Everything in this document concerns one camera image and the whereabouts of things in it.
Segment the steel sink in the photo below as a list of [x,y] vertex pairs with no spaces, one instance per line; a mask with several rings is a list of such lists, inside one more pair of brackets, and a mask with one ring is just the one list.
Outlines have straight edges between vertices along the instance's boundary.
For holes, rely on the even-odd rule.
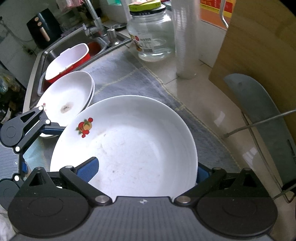
[[22,112],[33,108],[44,91],[61,76],[81,70],[93,61],[131,42],[116,31],[119,44],[109,46],[101,38],[85,35],[83,26],[41,51],[32,68]]

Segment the wooden cutting board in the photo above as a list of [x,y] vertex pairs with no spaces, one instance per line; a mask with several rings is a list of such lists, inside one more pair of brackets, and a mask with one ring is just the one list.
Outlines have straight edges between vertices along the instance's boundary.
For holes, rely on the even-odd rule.
[[210,74],[237,106],[223,81],[242,73],[256,79],[281,112],[295,108],[295,14],[281,1],[237,1]]

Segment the tall plastic wrap roll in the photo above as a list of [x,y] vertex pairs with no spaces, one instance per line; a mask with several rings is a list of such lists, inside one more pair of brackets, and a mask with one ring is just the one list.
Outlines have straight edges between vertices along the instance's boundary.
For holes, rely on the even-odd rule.
[[172,1],[172,17],[175,38],[176,74],[183,79],[196,76],[199,63],[198,28],[199,1]]

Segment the glass jar yellow lid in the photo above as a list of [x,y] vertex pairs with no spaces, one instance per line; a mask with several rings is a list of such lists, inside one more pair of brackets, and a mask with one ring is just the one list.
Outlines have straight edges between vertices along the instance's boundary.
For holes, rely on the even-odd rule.
[[161,1],[134,1],[128,5],[131,19],[127,30],[138,56],[147,62],[168,57],[175,50],[174,28]]

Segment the steel kitchen faucet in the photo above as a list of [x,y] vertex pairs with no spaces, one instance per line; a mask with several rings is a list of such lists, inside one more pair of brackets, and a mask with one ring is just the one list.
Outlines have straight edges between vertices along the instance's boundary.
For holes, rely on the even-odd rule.
[[107,30],[102,24],[101,18],[97,15],[92,3],[89,0],[85,0],[83,3],[86,5],[86,8],[92,17],[92,24],[90,27],[83,25],[85,35],[90,38],[101,38],[103,41],[109,44],[110,41],[107,36]]

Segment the sink soap dispenser knob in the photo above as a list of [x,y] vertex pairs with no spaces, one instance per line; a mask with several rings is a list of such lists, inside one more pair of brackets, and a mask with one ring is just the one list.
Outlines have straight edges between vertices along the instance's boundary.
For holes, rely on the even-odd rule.
[[117,34],[114,28],[107,30],[107,36],[109,39],[109,46],[115,46],[119,44],[119,40],[117,39]]

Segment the pink dish cloth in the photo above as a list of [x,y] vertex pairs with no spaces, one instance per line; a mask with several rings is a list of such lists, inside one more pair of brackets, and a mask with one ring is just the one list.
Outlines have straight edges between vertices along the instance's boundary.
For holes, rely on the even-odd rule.
[[56,0],[56,3],[60,10],[67,10],[83,5],[83,0]]

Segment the orange oil jug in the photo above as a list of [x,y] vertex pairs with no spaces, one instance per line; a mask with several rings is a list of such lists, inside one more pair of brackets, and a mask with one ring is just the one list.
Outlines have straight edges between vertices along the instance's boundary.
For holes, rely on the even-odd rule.
[[[222,22],[219,14],[221,3],[221,0],[200,0],[200,19],[215,27],[226,30],[227,28]],[[228,24],[230,23],[235,4],[236,0],[225,1],[223,17]]]

